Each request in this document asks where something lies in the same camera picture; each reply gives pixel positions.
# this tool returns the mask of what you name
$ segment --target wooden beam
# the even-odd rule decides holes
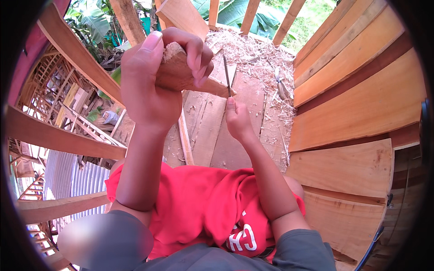
[[[55,4],[51,3],[39,17],[38,26],[42,32],[82,75],[106,93],[113,101],[122,104],[120,87],[95,61],[93,56],[78,40]]]
[[[312,75],[316,74],[322,67],[330,62],[337,54],[339,54],[354,38],[356,38],[386,7],[385,0],[374,0],[365,12],[357,19],[357,21],[348,28],[315,63],[310,66],[303,74],[294,80],[294,86],[297,88]]]
[[[341,95],[294,118],[289,151],[384,134],[419,122],[426,97],[414,49]]]
[[[246,13],[244,14],[243,23],[241,24],[241,35],[247,35],[252,27],[255,19],[256,11],[258,10],[260,0],[249,0]]]
[[[291,25],[293,25],[294,20],[297,18],[298,13],[304,5],[306,0],[293,0],[288,11],[286,12],[285,18],[283,22],[279,25],[279,28],[276,31],[276,34],[273,38],[274,46],[279,46],[286,34],[288,33]]]
[[[107,191],[64,199],[18,202],[18,209],[26,224],[41,223],[83,212],[109,202]]]
[[[292,153],[286,175],[301,185],[385,198],[392,185],[391,139]]]
[[[352,7],[355,0],[342,0],[339,5],[332,11],[327,19],[322,23],[313,36],[307,41],[307,43],[297,53],[296,58],[293,61],[293,66],[297,67],[298,64],[304,60],[304,58],[327,36],[327,34],[336,26],[342,17]]]
[[[136,46],[144,41],[145,34],[133,2],[130,0],[110,0],[110,4],[131,46]]]
[[[190,0],[166,0],[158,8],[157,16],[205,41],[209,31],[208,25]]]
[[[404,26],[391,7],[350,42],[335,58],[294,90],[294,107],[312,100],[344,81],[386,50]]]
[[[219,5],[220,5],[220,0],[210,0],[210,13],[208,16],[208,27],[211,30],[216,29]]]
[[[46,124],[12,106],[7,109],[6,129],[12,138],[51,150],[110,159],[125,157],[125,148],[97,142]]]

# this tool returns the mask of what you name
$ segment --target fingernail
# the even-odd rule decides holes
[[[163,37],[163,33],[160,31],[152,31],[148,37],[143,42],[141,49],[144,49],[146,51],[152,51],[157,47],[157,44],[160,42],[160,40]]]

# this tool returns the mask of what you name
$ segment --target wood carving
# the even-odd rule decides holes
[[[209,76],[201,88],[193,84],[193,75],[187,65],[187,54],[176,42],[167,44],[163,60],[157,72],[155,84],[173,91],[192,90],[208,92],[223,98],[228,97],[227,86],[220,80]],[[231,89],[232,96],[237,93]]]

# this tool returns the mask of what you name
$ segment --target lumber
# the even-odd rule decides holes
[[[51,150],[109,159],[125,157],[125,148],[97,142],[46,124],[12,106],[7,109],[6,129],[12,138]]]
[[[419,122],[426,97],[418,56],[410,49],[341,95],[296,116],[289,151],[388,133]]]
[[[157,9],[157,16],[205,41],[209,27],[190,0],[165,0]]]
[[[241,24],[241,35],[247,35],[252,27],[253,20],[256,16],[256,11],[258,10],[260,0],[249,0],[247,5],[246,13],[244,14],[243,23]]]
[[[136,46],[144,41],[145,34],[133,2],[130,0],[110,0],[110,4],[131,46]]]
[[[357,261],[367,252],[386,206],[305,192],[306,222],[332,249]]]
[[[36,224],[83,212],[109,202],[107,191],[64,199],[18,202],[26,224]]]
[[[279,25],[279,28],[276,31],[276,34],[273,37],[274,46],[279,46],[286,34],[288,33],[291,25],[293,25],[294,20],[297,18],[298,13],[304,5],[306,0],[293,0],[288,11],[286,12],[285,17],[283,18],[282,23]]]
[[[362,32],[386,7],[385,0],[374,0],[357,21],[348,28],[342,35],[318,60],[313,63],[304,73],[294,80],[294,86],[297,88],[312,75],[316,74],[322,67],[330,62],[339,54],[360,32]]]
[[[297,53],[293,61],[294,68],[325,38],[325,36],[336,26],[342,17],[348,12],[356,0],[343,0],[336,6],[332,13],[322,23],[318,30],[312,35],[307,43]]]
[[[216,30],[219,5],[220,5],[220,0],[210,0],[210,13],[208,16],[208,27],[211,30]]]
[[[201,88],[193,84],[194,78],[187,65],[187,54],[176,42],[168,44],[164,50],[163,60],[157,72],[155,84],[161,88],[173,91],[192,90],[208,92],[223,98],[228,97],[227,86],[212,76],[209,76]]]
[[[44,35],[84,77],[106,93],[113,101],[122,104],[120,87],[116,81],[95,61],[78,40],[51,3],[39,17],[38,26]]]
[[[391,139],[292,153],[286,175],[301,185],[385,198],[392,185]]]
[[[322,41],[297,64],[294,80],[309,69],[330,47],[338,41],[372,4],[374,0],[356,0],[342,19],[330,30]]]
[[[312,100],[366,66],[401,34],[404,26],[391,7],[351,41],[327,65],[294,90],[294,107]]]

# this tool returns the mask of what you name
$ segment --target wooden post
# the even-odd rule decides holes
[[[107,191],[103,191],[64,199],[18,202],[18,208],[26,224],[36,224],[83,212],[108,202]]]
[[[282,43],[283,38],[285,38],[286,34],[291,28],[291,25],[293,25],[293,22],[297,18],[297,15],[300,12],[300,9],[303,7],[304,2],[306,2],[306,0],[293,0],[285,15],[285,18],[283,19],[283,22],[280,24],[276,34],[274,35],[274,46],[279,46]]]
[[[91,157],[122,159],[125,148],[97,142],[32,118],[17,108],[8,106],[6,114],[8,136],[51,150],[81,154]]]
[[[249,34],[250,27],[252,27],[253,19],[255,19],[256,11],[259,7],[259,3],[260,0],[249,0],[246,14],[244,15],[243,19],[243,24],[241,24],[241,35]]]
[[[78,40],[55,4],[51,3],[38,20],[38,26],[51,44],[90,82],[106,93],[113,101],[122,103],[120,87],[95,61]]]
[[[110,0],[110,4],[131,46],[136,46],[144,41],[145,34],[141,21],[137,17],[131,0]]]
[[[208,27],[211,30],[216,30],[219,5],[220,0],[210,0],[210,15],[208,17]]]

